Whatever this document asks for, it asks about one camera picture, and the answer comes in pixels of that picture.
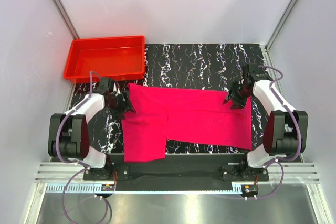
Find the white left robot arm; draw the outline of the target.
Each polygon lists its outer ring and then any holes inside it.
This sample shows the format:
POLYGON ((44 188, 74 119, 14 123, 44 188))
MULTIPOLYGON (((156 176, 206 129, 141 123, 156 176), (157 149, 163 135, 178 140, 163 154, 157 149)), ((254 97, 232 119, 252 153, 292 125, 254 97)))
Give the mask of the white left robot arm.
POLYGON ((66 164, 80 164, 85 173, 102 180, 116 179, 111 158, 90 144, 88 123, 103 109, 124 119, 126 112, 135 113, 129 89, 123 90, 110 78, 102 78, 97 89, 90 84, 81 102, 64 113, 50 118, 48 154, 66 164))

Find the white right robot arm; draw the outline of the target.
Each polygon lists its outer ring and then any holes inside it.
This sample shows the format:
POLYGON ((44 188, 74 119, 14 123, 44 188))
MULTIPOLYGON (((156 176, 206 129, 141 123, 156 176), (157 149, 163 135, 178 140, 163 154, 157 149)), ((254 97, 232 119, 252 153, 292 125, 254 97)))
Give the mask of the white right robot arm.
POLYGON ((268 114, 263 142, 243 155, 238 165, 225 170, 224 176, 255 179, 267 168, 281 161, 296 160, 306 148, 308 114, 290 105, 275 87, 275 80, 257 64, 243 66, 242 78, 234 81, 223 103, 231 109, 243 109, 250 97, 259 100, 268 114))

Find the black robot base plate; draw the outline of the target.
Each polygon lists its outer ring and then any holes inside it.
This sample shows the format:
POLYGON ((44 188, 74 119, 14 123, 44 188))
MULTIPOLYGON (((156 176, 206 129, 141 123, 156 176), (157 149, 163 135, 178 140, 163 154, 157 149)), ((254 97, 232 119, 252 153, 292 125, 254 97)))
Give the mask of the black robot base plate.
POLYGON ((86 182, 115 182, 118 193, 163 193, 180 191, 217 193, 234 183, 269 181, 267 170, 249 168, 244 154, 167 154, 147 163, 126 163, 122 154, 111 154, 108 167, 85 172, 86 182))

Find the pink t shirt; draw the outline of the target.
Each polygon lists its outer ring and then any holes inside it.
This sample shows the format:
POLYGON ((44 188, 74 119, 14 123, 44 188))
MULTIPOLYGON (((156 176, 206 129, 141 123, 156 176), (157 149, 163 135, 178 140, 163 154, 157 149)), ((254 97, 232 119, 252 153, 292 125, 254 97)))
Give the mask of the pink t shirt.
POLYGON ((251 102, 243 109, 223 103, 218 90, 128 85, 135 112, 122 120, 124 161, 146 163, 165 157, 168 140, 252 149, 251 102))

